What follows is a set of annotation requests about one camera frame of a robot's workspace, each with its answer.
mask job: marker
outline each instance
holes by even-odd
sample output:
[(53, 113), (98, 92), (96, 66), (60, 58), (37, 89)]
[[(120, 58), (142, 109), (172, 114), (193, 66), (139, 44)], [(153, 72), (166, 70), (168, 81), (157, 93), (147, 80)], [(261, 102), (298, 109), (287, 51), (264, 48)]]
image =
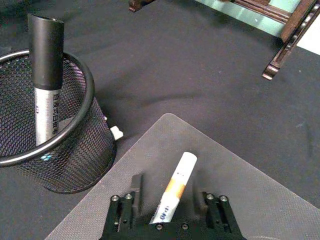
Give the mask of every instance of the marker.
[(196, 162), (194, 154), (183, 153), (150, 224), (171, 222)]
[(64, 22), (28, 14), (35, 103), (35, 139), (40, 145), (59, 132), (63, 82)]

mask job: gray cutting mat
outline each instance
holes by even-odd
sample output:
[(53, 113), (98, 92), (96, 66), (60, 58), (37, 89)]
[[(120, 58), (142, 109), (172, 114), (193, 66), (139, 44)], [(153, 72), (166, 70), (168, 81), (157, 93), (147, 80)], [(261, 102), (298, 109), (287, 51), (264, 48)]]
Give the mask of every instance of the gray cutting mat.
[(97, 240), (109, 199), (143, 173), (139, 223), (148, 223), (183, 152), (198, 157), (172, 221), (196, 221), (192, 183), (227, 195), (248, 240), (320, 240), (320, 210), (177, 116), (163, 115), (81, 200), (46, 240)]

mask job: black marker cap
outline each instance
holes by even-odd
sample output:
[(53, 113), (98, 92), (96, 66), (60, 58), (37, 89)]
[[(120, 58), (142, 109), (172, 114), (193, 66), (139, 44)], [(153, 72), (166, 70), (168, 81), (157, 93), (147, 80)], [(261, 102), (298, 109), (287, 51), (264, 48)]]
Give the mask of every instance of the black marker cap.
[(62, 87), (64, 22), (28, 14), (29, 51), (35, 88), (58, 90)]

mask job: white marker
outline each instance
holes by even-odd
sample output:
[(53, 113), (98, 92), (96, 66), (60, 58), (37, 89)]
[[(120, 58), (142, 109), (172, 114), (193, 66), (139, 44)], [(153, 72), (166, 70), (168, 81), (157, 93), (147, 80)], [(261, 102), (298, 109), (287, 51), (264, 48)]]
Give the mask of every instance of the white marker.
[(169, 223), (171, 221), (196, 162), (197, 157), (194, 154), (183, 153), (150, 224)]

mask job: black mesh pen holder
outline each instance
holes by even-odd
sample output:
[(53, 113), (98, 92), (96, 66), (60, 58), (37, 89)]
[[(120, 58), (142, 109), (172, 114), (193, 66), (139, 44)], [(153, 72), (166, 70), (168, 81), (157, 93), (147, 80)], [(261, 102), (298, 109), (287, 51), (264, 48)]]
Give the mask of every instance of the black mesh pen holder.
[(76, 193), (96, 184), (111, 168), (116, 145), (94, 92), (88, 67), (65, 53), (60, 131), (36, 146), (29, 51), (0, 57), (0, 167), (12, 166), (56, 193)]

